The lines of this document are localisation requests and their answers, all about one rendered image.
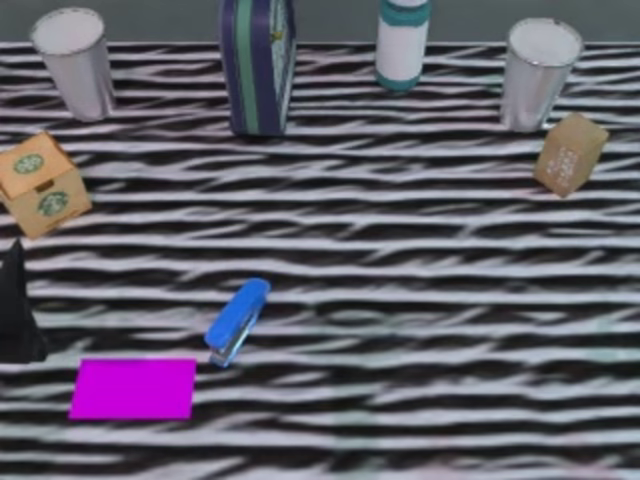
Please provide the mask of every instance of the white bottle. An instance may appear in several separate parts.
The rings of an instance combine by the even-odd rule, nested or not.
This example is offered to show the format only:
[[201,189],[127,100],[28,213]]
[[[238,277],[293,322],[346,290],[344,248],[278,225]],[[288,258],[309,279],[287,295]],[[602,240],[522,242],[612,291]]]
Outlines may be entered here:
[[430,0],[381,0],[376,78],[389,90],[412,89],[422,74]]

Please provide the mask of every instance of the blue stapler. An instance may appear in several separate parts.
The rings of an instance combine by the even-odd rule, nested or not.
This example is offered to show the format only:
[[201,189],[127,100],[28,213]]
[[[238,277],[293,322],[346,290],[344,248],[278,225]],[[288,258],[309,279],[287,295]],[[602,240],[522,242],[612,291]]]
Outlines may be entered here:
[[223,368],[231,363],[260,316],[270,290],[269,282],[252,278],[225,305],[204,336],[211,348],[211,363]]

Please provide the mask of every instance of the cup rim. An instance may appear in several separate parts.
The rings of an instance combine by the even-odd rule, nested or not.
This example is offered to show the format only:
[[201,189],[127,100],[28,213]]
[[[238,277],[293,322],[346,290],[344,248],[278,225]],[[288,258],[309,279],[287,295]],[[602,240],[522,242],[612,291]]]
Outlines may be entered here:
[[[541,62],[537,60],[532,60],[520,54],[513,46],[513,41],[512,41],[513,34],[519,27],[521,27],[526,23],[531,23],[531,22],[553,23],[554,25],[559,26],[565,29],[567,32],[569,32],[569,34],[571,34],[578,41],[578,44],[580,45],[580,48],[576,56],[566,62],[552,63],[552,62]],[[574,65],[578,61],[578,59],[582,56],[582,53],[584,52],[584,40],[582,39],[582,36],[578,33],[578,31],[575,28],[573,28],[571,25],[561,20],[558,20],[555,18],[547,18],[547,17],[534,17],[534,18],[525,18],[524,20],[520,20],[513,27],[511,27],[511,29],[509,30],[509,36],[507,37],[507,48],[509,52],[513,53],[516,57],[518,57],[523,62],[528,63],[529,65],[533,65],[535,67],[541,67],[541,68],[566,68],[571,65]]]
[[[48,20],[50,20],[53,17],[56,17],[58,15],[64,15],[66,13],[69,12],[82,12],[88,15],[91,15],[95,18],[98,19],[98,21],[100,22],[100,32],[98,33],[98,35],[96,36],[95,40],[92,40],[89,45],[87,46],[82,46],[79,48],[74,48],[71,49],[68,52],[63,52],[63,53],[52,53],[52,52],[48,52],[46,50],[46,48],[42,48],[42,45],[38,45],[38,43],[35,41],[35,33],[38,30],[39,27],[42,26],[42,24],[44,22],[47,22]],[[31,43],[33,44],[33,47],[38,51],[38,53],[40,53],[41,55],[47,55],[50,57],[70,57],[73,55],[77,55],[79,53],[83,53],[86,52],[88,50],[91,50],[93,47],[95,47],[98,43],[100,43],[104,37],[105,37],[105,25],[104,25],[104,20],[102,19],[102,17],[100,16],[100,14],[98,14],[98,12],[91,10],[90,8],[82,8],[82,7],[64,7],[64,8],[58,8],[56,10],[53,10],[45,15],[43,15],[42,17],[40,17],[36,23],[33,25],[33,27],[31,27],[31,32],[30,32],[30,38],[31,38]]]

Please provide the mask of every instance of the silver cup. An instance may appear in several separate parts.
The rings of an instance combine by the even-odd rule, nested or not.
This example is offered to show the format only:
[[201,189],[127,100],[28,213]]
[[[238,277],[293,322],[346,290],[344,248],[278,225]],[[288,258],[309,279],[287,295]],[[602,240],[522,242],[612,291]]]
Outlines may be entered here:
[[102,120],[115,105],[104,30],[100,15],[87,8],[55,10],[31,30],[64,103],[83,122]]
[[583,51],[569,25],[529,18],[509,33],[501,120],[510,130],[533,132],[546,122]]

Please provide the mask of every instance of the brown box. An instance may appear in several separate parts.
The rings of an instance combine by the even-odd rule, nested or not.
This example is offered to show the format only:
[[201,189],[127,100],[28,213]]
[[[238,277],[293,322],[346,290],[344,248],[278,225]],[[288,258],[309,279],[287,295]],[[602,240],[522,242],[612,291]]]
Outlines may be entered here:
[[80,172],[47,132],[0,153],[0,197],[30,239],[91,209]]
[[549,131],[534,177],[560,197],[584,185],[595,168],[609,132],[579,113]]

